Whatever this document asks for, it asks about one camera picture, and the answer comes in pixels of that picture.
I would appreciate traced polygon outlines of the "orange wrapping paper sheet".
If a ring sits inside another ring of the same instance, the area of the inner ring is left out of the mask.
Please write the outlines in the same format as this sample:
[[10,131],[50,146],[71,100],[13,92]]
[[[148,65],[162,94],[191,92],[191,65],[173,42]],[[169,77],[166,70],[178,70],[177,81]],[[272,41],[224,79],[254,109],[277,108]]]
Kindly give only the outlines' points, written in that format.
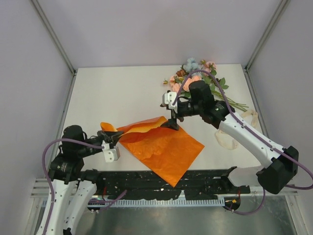
[[204,145],[181,127],[179,130],[162,127],[164,116],[114,128],[102,122],[103,131],[122,131],[119,143],[140,162],[175,187]]

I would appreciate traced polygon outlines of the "fake flower bouquet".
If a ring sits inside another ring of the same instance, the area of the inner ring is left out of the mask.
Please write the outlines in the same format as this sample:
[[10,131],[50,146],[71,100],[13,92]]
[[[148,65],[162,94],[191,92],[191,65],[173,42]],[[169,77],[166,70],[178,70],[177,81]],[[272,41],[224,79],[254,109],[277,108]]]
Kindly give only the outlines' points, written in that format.
[[185,64],[181,65],[180,69],[174,75],[168,79],[164,79],[163,85],[168,86],[170,91],[173,92],[178,92],[179,89],[183,87],[180,95],[184,97],[191,97],[189,85],[192,82],[203,80],[207,85],[209,85],[212,94],[222,100],[223,96],[219,88],[216,86],[216,83],[212,80],[212,78],[206,73],[196,72],[187,79],[185,84],[183,84],[183,81],[189,73],[195,70],[205,70],[213,76],[217,75],[217,65],[215,62],[206,61],[204,59],[197,62],[195,58],[191,57],[187,59]]

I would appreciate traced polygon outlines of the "cream ribbon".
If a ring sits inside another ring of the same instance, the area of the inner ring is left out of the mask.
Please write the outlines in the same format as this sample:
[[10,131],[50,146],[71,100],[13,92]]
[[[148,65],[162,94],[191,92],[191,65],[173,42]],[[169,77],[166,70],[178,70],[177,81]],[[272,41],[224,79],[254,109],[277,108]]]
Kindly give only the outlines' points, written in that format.
[[226,120],[220,123],[219,129],[215,132],[218,144],[228,150],[236,149],[239,144],[249,152],[255,154],[258,149],[257,138],[251,134],[247,127],[256,130],[258,114],[254,110],[248,110],[241,115],[238,113],[228,114]]

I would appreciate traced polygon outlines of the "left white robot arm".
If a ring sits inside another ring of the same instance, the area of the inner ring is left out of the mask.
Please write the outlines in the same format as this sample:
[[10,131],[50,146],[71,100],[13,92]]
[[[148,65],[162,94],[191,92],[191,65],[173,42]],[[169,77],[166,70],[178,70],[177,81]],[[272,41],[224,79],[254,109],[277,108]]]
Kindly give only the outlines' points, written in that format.
[[61,139],[48,144],[59,144],[59,153],[49,167],[45,166],[45,159],[42,159],[49,195],[37,234],[76,233],[92,196],[101,194],[105,187],[100,171],[82,171],[84,158],[102,153],[107,163],[118,160],[120,154],[116,144],[122,134],[122,131],[117,130],[100,130],[96,136],[88,138],[81,126],[72,125],[64,129]]

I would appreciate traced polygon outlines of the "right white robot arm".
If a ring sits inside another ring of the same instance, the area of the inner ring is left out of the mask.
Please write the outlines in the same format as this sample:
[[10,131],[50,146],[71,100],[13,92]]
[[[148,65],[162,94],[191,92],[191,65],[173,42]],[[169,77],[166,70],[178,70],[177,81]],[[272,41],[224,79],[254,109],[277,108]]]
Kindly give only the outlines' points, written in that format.
[[176,92],[163,94],[161,106],[171,112],[171,118],[162,127],[177,131],[177,120],[200,116],[204,122],[230,135],[260,163],[255,167],[230,168],[221,181],[222,189],[232,193],[240,186],[260,185],[269,193],[278,194],[286,187],[298,172],[298,150],[293,146],[285,148],[258,132],[225,101],[215,100],[204,81],[191,83],[189,90],[191,96],[185,101],[181,101]]

